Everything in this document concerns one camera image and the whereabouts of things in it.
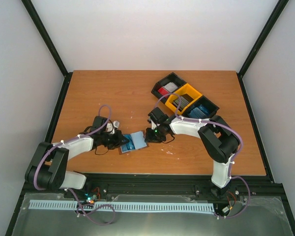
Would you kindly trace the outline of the blue credit card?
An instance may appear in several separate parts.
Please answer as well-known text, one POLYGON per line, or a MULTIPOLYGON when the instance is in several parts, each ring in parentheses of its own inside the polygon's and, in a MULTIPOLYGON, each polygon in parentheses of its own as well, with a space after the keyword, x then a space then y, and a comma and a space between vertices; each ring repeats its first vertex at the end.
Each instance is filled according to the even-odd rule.
POLYGON ((126 153, 135 150, 135 146, 132 143, 124 144, 120 147, 121 153, 126 153))
POLYGON ((123 136, 128 140, 127 145, 132 146, 133 145, 132 136, 130 134, 124 134, 123 136))

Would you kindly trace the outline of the brown leather card holder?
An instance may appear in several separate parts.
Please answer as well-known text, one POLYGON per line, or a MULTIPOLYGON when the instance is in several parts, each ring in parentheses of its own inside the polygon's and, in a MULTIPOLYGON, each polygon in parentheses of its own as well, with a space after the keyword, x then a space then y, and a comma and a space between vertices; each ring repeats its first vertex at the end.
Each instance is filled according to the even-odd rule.
POLYGON ((144 148, 148 147, 148 143, 145 142, 145 134, 143 131, 137 131, 134 133, 130 133, 130 135, 132 136, 133 145, 136 148, 135 150, 140 150, 140 149, 144 149, 144 148))

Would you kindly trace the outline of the yellow bin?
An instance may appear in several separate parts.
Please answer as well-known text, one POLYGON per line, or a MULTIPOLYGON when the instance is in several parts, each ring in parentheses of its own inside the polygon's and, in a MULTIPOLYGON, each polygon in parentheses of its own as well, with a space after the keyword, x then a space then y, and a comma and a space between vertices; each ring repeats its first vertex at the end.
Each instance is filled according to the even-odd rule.
POLYGON ((202 94, 190 84, 181 86, 179 89, 174 91, 174 93, 177 94, 178 97, 171 94, 165 102, 165 106, 171 111, 175 112, 180 102, 180 107, 177 111, 178 115, 182 115, 187 110, 187 108, 189 108, 197 99, 202 96, 202 94))

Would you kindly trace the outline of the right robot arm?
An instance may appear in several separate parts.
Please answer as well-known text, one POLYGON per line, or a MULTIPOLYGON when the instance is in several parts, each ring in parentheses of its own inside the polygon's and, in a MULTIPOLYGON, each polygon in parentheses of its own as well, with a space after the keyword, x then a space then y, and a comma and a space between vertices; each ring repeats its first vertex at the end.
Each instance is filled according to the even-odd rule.
POLYGON ((165 143, 167 135, 199 138, 213 160, 211 193, 217 199, 226 194, 234 158, 241 152, 243 140, 220 116, 205 119, 168 116, 156 107, 148 114, 148 122, 151 127, 146 129, 147 143, 165 143))

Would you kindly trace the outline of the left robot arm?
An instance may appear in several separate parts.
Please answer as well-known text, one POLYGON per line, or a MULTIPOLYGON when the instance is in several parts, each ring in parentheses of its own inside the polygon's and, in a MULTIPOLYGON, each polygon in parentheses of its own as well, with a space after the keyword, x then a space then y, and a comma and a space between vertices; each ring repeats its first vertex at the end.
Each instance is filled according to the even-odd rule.
POLYGON ((114 150, 128 143, 117 121, 96 116, 91 126, 69 141, 41 142, 25 172, 25 181, 39 191, 72 188, 80 197, 87 198, 92 194, 92 185, 84 174, 67 171, 67 162, 99 146, 114 150))

